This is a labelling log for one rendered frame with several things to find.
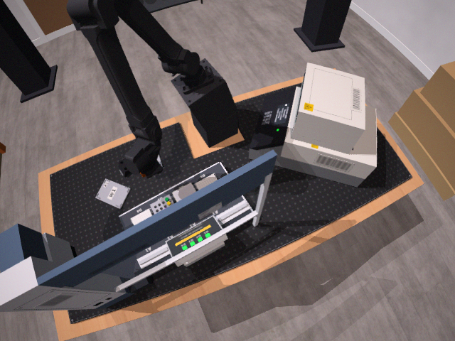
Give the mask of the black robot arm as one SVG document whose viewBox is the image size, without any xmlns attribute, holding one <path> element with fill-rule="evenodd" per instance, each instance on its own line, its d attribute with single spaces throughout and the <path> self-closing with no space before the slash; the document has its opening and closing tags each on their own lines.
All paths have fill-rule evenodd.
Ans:
<svg viewBox="0 0 455 341">
<path fill-rule="evenodd" d="M 196 52 L 183 49 L 139 0 L 68 0 L 66 8 L 76 30 L 82 31 L 92 46 L 136 138 L 125 159 L 119 161 L 120 173 L 128 178 L 152 170 L 155 161 L 151 160 L 158 157 L 161 148 L 161 127 L 142 96 L 117 37 L 114 26 L 119 17 L 158 54 L 165 72 L 172 77 L 181 74 L 184 94 L 214 83 L 210 68 L 200 65 Z"/>
</svg>

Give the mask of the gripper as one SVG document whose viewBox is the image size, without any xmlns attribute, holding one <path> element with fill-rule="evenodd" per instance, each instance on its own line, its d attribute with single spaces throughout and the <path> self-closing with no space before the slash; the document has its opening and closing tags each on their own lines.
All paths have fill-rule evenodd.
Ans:
<svg viewBox="0 0 455 341">
<path fill-rule="evenodd" d="M 157 158 L 158 158 L 158 157 L 157 157 Z M 154 162 L 154 167 L 153 167 L 152 170 L 150 170 L 150 171 L 148 171 L 148 172 L 146 172 L 146 173 L 143 173 L 143 171 L 140 172 L 141 175 L 143 175 L 143 178 L 144 178 L 145 176 L 147 176 L 147 178 L 150 178 L 150 177 L 152 177 L 153 175 L 155 175 L 155 174 L 160 174 L 160 173 L 162 172 L 163 168 L 162 168 L 161 164 L 157 161 L 157 158 L 151 160 L 151 161 L 155 161 L 155 162 Z"/>
</svg>

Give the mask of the white thermal cycler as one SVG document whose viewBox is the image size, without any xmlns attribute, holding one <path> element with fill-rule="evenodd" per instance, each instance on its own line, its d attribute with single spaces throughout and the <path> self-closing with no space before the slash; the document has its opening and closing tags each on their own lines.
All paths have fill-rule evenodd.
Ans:
<svg viewBox="0 0 455 341">
<path fill-rule="evenodd" d="M 365 78 L 312 63 L 304 77 L 301 87 L 264 98 L 249 159 L 273 149 L 275 166 L 358 187 L 377 167 L 377 115 L 365 105 Z"/>
</svg>

